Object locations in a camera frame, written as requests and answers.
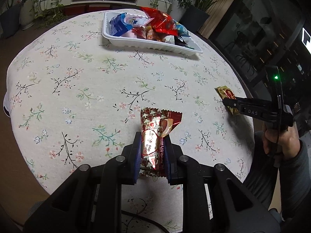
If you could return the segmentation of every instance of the floor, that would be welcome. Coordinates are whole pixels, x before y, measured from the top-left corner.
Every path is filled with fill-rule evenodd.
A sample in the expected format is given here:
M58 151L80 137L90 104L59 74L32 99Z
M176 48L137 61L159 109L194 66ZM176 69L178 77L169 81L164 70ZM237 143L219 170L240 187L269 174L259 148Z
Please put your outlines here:
M14 36L0 39L0 100L6 92L7 68L15 56L28 44L49 28L37 29L34 25L24 31L19 30ZM0 205L16 223L23 225L29 208L37 201L45 200L49 195L37 182L27 167L15 141L10 118L0 110ZM262 122L254 120L254 130L262 129ZM280 212L279 185L273 199L272 207Z

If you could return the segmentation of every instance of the tray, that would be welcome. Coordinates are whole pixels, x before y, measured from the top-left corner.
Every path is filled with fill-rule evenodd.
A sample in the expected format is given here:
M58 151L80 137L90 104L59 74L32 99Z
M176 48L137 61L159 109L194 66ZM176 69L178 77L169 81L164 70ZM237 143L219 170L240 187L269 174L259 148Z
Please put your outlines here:
M173 44L162 43L152 40L139 39L139 38L129 38L129 37L114 37L110 35L110 20L120 12L108 11L104 13L103 20L103 37L108 39L115 46L134 46L137 48L148 48L171 51L175 53L182 53L187 56L194 55L196 53L203 53L202 49L196 44L192 37L184 37L186 44L194 49L189 49L183 46L176 46Z

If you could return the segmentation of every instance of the metal bolt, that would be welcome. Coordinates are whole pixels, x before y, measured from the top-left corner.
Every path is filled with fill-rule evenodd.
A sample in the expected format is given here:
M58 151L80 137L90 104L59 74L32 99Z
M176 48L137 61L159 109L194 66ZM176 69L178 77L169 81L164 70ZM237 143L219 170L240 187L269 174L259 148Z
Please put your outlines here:
M123 155L119 155L116 157L116 161L123 162L125 160L125 157Z
M217 164L215 167L218 171L223 171L224 169L226 169L225 165L223 164Z
M88 169L89 169L89 165L87 165L87 164L83 164L83 165L79 166L79 170L82 171L82 172L85 172Z
M179 160L182 162L187 162L189 160L189 157L187 155L181 155L179 157Z

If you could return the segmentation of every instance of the dark gray plant pot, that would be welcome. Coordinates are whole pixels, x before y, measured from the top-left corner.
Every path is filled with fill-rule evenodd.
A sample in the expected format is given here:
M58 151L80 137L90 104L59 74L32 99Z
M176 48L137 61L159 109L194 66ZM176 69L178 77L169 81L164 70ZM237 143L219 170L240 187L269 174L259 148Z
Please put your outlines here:
M196 33L210 15L191 5L179 20L187 30Z
M16 4L0 15L0 23L3 29L4 38L8 38L17 32L20 11L21 5Z

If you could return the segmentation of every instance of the white tablecloth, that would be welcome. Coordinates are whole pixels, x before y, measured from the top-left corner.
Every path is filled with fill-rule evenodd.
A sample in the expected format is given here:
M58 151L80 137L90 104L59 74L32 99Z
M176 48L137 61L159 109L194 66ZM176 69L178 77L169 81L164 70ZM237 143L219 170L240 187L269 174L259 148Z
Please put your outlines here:
M101 165L120 154L140 131L145 106L182 112L171 141L199 163L225 164L243 181L252 161L252 120L231 117L214 89L226 85L245 97L230 66L193 34L202 55L112 46L102 37L102 20L103 12L93 12L57 25L8 69L14 135L45 190L51 194L81 164ZM122 209L181 231L182 186L140 178L123 186ZM128 233L159 232L122 220Z

